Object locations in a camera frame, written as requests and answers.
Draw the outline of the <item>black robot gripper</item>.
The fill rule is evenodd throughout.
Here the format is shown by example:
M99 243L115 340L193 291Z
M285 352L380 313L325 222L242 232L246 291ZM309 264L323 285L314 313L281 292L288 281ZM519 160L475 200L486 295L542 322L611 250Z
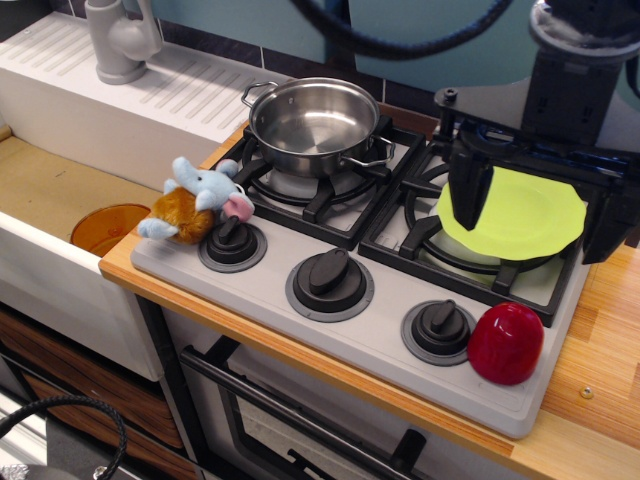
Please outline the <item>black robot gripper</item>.
M526 87L435 94L454 218L476 227L495 167L575 185L588 201L583 263L602 263L639 226L639 113L619 95L528 96Z

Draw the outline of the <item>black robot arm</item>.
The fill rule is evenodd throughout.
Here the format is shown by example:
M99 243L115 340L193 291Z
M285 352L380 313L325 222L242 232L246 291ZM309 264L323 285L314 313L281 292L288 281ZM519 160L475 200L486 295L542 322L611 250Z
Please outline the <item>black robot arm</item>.
M635 1L539 1L531 76L502 86L440 90L438 141L456 220L477 224L495 167L588 194L583 260L605 261L639 223L639 115L617 94L638 80Z

